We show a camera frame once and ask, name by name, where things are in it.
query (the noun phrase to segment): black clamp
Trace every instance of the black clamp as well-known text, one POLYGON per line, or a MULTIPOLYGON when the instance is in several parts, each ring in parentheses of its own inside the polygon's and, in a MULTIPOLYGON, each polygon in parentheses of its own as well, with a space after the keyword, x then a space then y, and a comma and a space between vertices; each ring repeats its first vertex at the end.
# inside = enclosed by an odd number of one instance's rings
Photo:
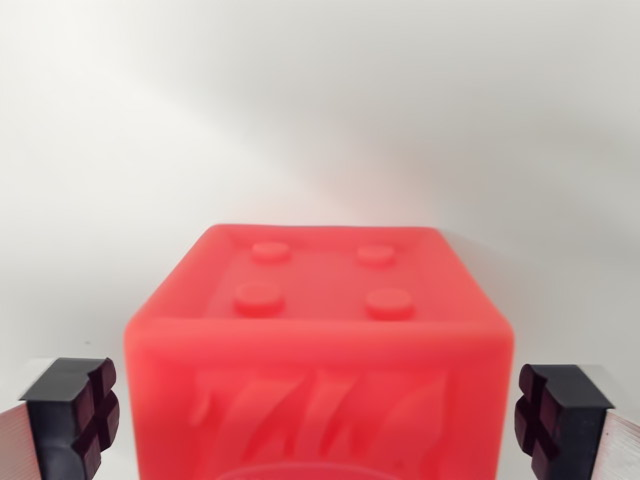
POLYGON ((589 480, 613 405, 576 365, 525 365, 516 404, 520 448, 539 480, 589 480))
POLYGON ((24 394, 42 480, 94 477, 118 430, 115 382, 108 358, 59 358, 24 394))

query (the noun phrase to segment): white wall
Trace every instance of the white wall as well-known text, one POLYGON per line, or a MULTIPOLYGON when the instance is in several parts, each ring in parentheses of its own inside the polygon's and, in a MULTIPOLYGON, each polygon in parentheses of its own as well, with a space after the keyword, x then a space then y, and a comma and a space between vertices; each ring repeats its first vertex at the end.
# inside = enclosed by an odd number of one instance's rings
MULTIPOLYGON (((517 366, 601 363, 640 395, 639 20, 615 0, 0 0, 0 374, 122 366, 128 317, 210 224, 426 224, 510 318, 517 366)), ((500 479, 533 478, 510 423, 504 444, 500 479)), ((125 417, 98 478, 133 458, 125 417)))

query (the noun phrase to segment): black rubber grip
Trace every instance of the black rubber grip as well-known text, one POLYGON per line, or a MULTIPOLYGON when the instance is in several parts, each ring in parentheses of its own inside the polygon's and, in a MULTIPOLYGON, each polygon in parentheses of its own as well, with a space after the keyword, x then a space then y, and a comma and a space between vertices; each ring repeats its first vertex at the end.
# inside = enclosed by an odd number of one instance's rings
POLYGON ((118 430, 115 383, 108 358, 59 358, 24 394, 42 480, 94 477, 118 430))
POLYGON ((539 480, 590 480, 613 405, 576 365, 525 365, 515 430, 539 480))

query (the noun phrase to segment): red cube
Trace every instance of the red cube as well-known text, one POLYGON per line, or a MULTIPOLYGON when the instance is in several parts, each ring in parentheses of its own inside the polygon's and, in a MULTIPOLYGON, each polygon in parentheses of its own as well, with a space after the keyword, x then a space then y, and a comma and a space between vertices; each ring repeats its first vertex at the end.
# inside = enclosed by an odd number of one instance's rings
POLYGON ((489 480, 513 334, 428 228, 223 225, 132 319, 141 480, 489 480))

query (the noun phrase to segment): red translucent box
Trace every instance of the red translucent box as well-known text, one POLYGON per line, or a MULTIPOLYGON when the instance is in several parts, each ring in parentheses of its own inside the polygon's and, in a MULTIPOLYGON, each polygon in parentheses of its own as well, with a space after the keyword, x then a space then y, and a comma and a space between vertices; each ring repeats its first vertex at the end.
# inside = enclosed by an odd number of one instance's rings
POLYGON ((495 478, 513 334, 437 230, 213 227, 125 343, 141 480, 495 478))

